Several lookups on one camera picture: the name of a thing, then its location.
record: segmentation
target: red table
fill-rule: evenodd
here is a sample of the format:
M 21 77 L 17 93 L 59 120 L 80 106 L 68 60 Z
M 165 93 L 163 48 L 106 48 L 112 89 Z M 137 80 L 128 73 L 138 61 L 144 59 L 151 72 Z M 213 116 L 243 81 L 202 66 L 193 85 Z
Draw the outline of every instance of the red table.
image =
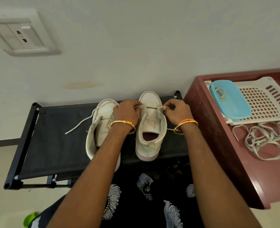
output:
M 280 159 L 262 161 L 253 155 L 244 145 L 247 132 L 243 127 L 234 130 L 240 141 L 235 139 L 205 81 L 251 81 L 264 76 L 271 76 L 280 85 L 280 69 L 205 75 L 195 78 L 184 98 L 219 164 L 249 207 L 257 209 L 269 209 L 270 203 L 280 201 Z M 275 157 L 279 152 L 271 144 L 260 149 L 266 156 Z

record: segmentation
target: person's left hand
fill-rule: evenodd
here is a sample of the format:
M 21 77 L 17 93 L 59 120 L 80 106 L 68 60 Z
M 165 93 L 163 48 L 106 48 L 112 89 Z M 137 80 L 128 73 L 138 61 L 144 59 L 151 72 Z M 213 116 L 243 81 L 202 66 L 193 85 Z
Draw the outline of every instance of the person's left hand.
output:
M 129 121 L 134 124 L 134 126 L 137 125 L 138 119 L 141 114 L 141 109 L 143 108 L 143 105 L 141 102 L 139 102 L 137 99 L 135 100 L 124 100 L 119 105 L 114 107 L 114 113 L 115 113 L 115 121 L 122 120 L 122 121 Z

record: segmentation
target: gold bangle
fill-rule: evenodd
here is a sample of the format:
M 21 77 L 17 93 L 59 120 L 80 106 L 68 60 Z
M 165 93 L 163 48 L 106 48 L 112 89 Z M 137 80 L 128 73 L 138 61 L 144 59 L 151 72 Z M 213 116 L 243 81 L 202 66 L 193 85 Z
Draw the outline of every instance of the gold bangle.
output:
M 123 122 L 123 123 L 129 124 L 130 126 L 132 126 L 132 127 L 134 128 L 134 130 L 131 131 L 131 132 L 129 132 L 128 134 L 133 134 L 133 133 L 135 133 L 136 127 L 134 126 L 133 123 L 131 123 L 131 122 L 129 122 L 129 121 L 125 121 L 125 120 L 124 120 L 124 121 L 122 121 L 122 120 L 117 120 L 117 121 L 113 121 L 113 122 L 111 123 L 111 127 L 112 127 L 113 124 L 116 123 L 116 122 Z
M 178 128 L 179 128 L 181 125 L 183 125 L 183 124 L 185 124 L 185 123 L 189 123 L 189 122 L 194 122 L 194 123 L 196 123 L 197 126 L 198 126 L 198 122 L 196 122 L 196 121 L 186 121 L 186 122 L 182 122 L 182 123 L 180 123 L 178 126 L 176 126 L 176 127 L 174 128 L 174 133 L 175 133 L 175 134 L 184 135 L 184 133 L 179 132 Z

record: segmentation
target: light blue tray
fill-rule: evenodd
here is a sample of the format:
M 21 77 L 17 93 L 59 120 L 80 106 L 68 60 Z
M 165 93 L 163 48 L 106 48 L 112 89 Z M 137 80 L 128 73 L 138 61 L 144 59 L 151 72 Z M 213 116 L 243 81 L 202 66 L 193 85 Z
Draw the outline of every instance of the light blue tray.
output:
M 216 88 L 221 88 L 224 91 L 225 98 L 223 100 L 219 99 L 220 93 L 215 91 Z M 214 81 L 210 85 L 210 92 L 220 111 L 226 117 L 233 121 L 250 117 L 251 108 L 239 88 L 232 81 Z

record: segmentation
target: person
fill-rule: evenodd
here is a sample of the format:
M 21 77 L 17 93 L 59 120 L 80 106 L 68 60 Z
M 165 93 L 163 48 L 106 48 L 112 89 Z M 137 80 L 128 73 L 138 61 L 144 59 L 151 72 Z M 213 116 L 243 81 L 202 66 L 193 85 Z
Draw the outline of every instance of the person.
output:
M 136 125 L 141 105 L 138 100 L 124 100 L 114 107 L 115 120 L 126 120 Z M 170 99 L 163 109 L 174 125 L 193 118 L 189 105 L 182 100 Z M 181 190 L 180 182 L 186 180 L 180 174 L 176 178 L 178 180 L 174 178 L 174 184 L 163 181 L 158 187 L 158 180 L 146 174 L 137 177 L 138 183 L 129 175 L 112 184 L 119 153 L 130 130 L 130 125 L 125 123 L 115 123 L 110 128 L 103 144 L 70 192 L 56 203 L 56 208 L 49 209 L 51 215 L 44 226 L 261 227 L 218 164 L 195 123 L 181 126 L 188 144 L 189 179 L 192 178 L 194 189 L 190 184 L 191 191 Z M 39 222 L 40 219 L 43 221 L 43 213 L 30 227 L 43 227 L 43 222 Z

